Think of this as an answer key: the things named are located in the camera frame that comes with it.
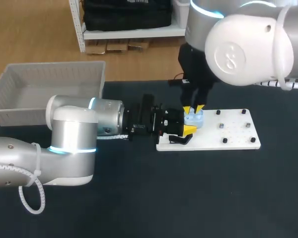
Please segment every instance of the white container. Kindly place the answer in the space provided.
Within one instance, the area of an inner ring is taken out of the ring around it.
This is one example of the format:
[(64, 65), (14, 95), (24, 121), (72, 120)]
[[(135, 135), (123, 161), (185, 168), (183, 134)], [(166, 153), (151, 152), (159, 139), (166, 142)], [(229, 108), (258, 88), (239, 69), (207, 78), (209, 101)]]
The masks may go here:
[(190, 1), (189, 0), (173, 0), (173, 13), (175, 20), (180, 28), (187, 27), (189, 16)]
[(9, 64), (0, 77), (0, 126), (44, 125), (54, 95), (101, 98), (105, 62)]

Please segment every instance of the white shelf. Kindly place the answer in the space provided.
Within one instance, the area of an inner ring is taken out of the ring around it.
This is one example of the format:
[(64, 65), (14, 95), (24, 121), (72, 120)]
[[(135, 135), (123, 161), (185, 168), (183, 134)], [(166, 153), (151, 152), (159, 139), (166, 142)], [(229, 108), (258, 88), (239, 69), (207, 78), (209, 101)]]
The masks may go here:
[(174, 20), (170, 26), (132, 31), (87, 31), (85, 23), (81, 25), (79, 0), (69, 0), (77, 41), (81, 52), (85, 52), (85, 40), (131, 39), (184, 36), (185, 29), (179, 28)]
[(84, 40), (174, 37), (185, 34), (185, 29), (179, 28), (175, 21), (166, 27), (131, 31), (87, 31), (85, 23), (83, 23), (82, 29)]

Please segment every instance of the robotic arm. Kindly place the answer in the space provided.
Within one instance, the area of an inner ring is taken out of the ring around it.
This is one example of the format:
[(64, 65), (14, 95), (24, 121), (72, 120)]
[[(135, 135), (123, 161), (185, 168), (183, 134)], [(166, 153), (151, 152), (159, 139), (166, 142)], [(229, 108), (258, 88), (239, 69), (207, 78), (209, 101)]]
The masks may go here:
[(244, 86), (298, 79), (297, 1), (191, 0), (186, 40), (205, 53), (213, 74)]

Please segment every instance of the white board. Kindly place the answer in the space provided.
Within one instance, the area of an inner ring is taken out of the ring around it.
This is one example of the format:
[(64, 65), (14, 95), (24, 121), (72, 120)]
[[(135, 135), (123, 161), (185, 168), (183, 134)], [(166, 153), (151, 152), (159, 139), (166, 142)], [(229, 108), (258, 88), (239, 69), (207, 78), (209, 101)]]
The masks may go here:
[(160, 137), (156, 145), (158, 151), (193, 151), (193, 150), (255, 150), (261, 144), (249, 110), (242, 114), (242, 109), (204, 110), (204, 125), (193, 134), (187, 145), (171, 144), (169, 135)]

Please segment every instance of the black bag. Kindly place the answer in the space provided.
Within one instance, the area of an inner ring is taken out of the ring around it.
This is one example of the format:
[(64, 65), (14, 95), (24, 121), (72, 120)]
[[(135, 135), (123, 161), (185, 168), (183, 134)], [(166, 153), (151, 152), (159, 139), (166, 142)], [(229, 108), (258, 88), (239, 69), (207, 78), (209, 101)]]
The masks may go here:
[(169, 26), (170, 0), (85, 0), (84, 22), (89, 31), (122, 31)]

